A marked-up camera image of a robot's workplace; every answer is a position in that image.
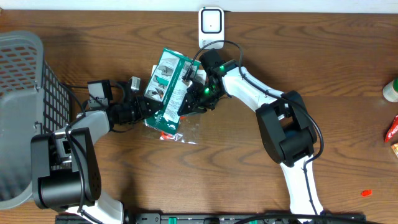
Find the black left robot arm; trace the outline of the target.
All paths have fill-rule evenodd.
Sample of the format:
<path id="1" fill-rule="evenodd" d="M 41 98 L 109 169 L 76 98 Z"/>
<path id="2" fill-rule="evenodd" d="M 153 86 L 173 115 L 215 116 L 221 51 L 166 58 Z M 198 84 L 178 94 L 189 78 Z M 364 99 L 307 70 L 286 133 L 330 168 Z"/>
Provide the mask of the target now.
<path id="1" fill-rule="evenodd" d="M 117 124 L 135 124 L 163 103 L 138 96 L 140 80 L 88 82 L 89 110 L 52 133 L 30 142 L 36 206 L 78 215 L 90 223 L 134 223 L 124 204 L 102 189 L 94 145 Z"/>

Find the orange tissue pack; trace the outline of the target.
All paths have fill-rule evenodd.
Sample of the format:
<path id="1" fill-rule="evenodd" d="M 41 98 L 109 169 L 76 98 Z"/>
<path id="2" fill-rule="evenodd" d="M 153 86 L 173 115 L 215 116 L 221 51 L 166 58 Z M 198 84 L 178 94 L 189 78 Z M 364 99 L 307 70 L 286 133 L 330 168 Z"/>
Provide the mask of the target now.
<path id="1" fill-rule="evenodd" d="M 393 153 L 396 155 L 396 157 L 398 157 L 398 143 L 392 144 L 391 149 Z"/>

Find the red snack stick packet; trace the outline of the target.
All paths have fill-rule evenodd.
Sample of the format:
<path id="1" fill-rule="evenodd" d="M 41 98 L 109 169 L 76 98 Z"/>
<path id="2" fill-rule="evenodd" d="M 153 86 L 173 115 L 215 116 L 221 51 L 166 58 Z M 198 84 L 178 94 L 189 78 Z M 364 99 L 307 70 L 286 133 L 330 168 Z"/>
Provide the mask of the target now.
<path id="1" fill-rule="evenodd" d="M 391 127 L 389 128 L 389 130 L 386 133 L 384 142 L 390 141 L 392 139 L 392 137 L 397 133 L 397 131 L 398 131 L 398 115 L 396 115 L 394 117 Z"/>

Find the green grip gloves package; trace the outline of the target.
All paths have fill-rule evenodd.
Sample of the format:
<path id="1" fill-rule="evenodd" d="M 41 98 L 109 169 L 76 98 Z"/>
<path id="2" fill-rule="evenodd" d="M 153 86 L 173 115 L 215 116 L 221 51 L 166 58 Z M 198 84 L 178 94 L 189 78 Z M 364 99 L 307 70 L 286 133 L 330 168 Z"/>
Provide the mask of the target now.
<path id="1" fill-rule="evenodd" d="M 152 67 L 151 78 L 144 96 L 164 104 L 158 112 L 144 120 L 146 126 L 174 135 L 177 133 L 180 116 L 178 110 L 182 104 L 189 82 L 182 77 L 190 68 L 196 73 L 199 61 L 193 62 L 185 55 L 164 48 L 157 65 Z"/>

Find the red dustpan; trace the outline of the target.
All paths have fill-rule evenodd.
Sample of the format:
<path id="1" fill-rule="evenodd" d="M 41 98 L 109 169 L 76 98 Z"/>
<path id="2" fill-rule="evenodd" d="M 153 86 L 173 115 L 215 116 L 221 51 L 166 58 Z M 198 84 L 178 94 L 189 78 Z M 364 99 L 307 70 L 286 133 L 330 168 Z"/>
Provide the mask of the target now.
<path id="1" fill-rule="evenodd" d="M 197 144 L 200 139 L 200 125 L 200 116 L 181 116 L 178 125 L 175 125 L 176 132 L 172 134 L 153 127 L 145 121 L 141 128 L 141 134 L 150 139 Z"/>

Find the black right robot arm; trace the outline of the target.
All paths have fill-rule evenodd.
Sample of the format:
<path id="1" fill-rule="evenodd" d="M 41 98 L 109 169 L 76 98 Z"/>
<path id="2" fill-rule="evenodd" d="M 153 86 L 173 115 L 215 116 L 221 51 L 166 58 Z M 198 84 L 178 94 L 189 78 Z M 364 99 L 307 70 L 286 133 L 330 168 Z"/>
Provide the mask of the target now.
<path id="1" fill-rule="evenodd" d="M 323 207 L 318 199 L 313 177 L 313 162 L 321 152 L 314 150 L 318 142 L 324 147 L 320 128 L 309 115 L 302 97 L 296 91 L 275 90 L 253 75 L 241 60 L 223 60 L 211 49 L 199 59 L 207 82 L 194 79 L 192 66 L 183 73 L 190 85 L 178 109 L 178 115 L 206 113 L 214 110 L 223 95 L 242 101 L 256 114 L 262 144 L 269 157 L 281 166 L 293 214 L 319 215 Z"/>

